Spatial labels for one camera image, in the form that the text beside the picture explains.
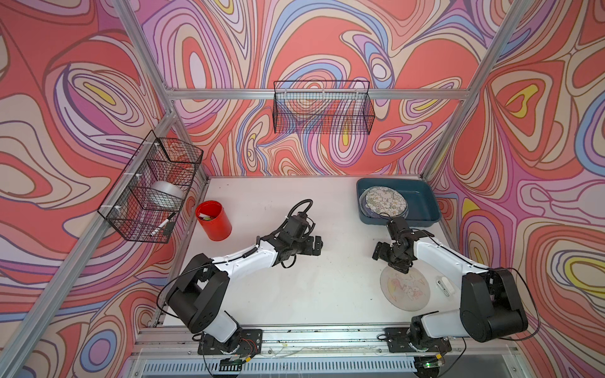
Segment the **white green flowers coaster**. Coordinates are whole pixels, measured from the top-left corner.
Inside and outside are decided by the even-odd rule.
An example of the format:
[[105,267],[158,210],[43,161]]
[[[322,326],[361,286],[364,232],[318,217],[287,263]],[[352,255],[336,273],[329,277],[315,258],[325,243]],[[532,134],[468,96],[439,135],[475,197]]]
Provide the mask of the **white green flowers coaster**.
[[406,217],[409,205],[395,189],[373,186],[366,189],[359,199],[362,214],[371,218]]

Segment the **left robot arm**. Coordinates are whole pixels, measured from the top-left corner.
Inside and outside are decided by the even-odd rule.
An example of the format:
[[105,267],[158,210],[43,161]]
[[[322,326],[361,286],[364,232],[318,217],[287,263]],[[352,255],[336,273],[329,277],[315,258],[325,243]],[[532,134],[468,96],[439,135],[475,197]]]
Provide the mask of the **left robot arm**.
[[313,234],[314,229],[315,222],[307,213],[298,212],[241,251],[219,258],[196,255],[166,286],[165,305],[192,334],[209,335],[232,350],[242,339],[242,329],[223,310],[229,285],[274,266],[286,269],[285,262],[295,262],[299,255],[320,255],[323,242]]

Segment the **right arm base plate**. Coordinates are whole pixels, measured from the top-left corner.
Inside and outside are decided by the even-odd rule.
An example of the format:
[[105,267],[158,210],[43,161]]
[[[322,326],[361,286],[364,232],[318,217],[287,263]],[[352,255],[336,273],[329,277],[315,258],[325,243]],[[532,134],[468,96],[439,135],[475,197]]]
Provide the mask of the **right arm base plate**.
[[447,354],[452,351],[448,340],[431,338],[415,326],[386,328],[377,339],[387,343],[390,353]]

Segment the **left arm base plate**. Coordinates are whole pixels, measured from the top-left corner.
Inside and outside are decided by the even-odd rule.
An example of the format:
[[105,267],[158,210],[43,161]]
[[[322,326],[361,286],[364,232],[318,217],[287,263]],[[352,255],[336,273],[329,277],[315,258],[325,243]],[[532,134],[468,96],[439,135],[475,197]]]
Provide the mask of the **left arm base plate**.
[[262,342],[262,329],[238,329],[224,343],[204,334],[199,342],[198,355],[254,357],[262,352]]

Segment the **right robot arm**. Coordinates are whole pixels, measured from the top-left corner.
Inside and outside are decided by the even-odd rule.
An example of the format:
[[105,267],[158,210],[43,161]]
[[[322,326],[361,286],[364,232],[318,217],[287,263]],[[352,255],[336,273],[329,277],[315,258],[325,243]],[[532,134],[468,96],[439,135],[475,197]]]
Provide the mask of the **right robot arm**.
[[378,242],[373,260],[383,261],[401,275],[422,261],[441,274],[448,294],[459,293],[453,310],[433,311],[412,318],[407,338],[413,348],[427,350],[450,337],[469,337],[479,343],[504,340],[524,332],[529,323],[518,287],[507,268],[490,268],[438,242],[433,233],[412,229],[405,218],[386,223],[392,242]]

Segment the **pink cartoon girl coaster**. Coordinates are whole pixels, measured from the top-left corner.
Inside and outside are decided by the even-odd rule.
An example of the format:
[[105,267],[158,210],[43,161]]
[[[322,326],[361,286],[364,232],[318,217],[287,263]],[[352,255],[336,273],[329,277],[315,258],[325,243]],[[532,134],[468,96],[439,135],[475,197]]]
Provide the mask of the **pink cartoon girl coaster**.
[[416,268],[401,273],[386,267],[381,273],[380,285],[384,297],[400,310],[416,312],[429,304],[429,282]]

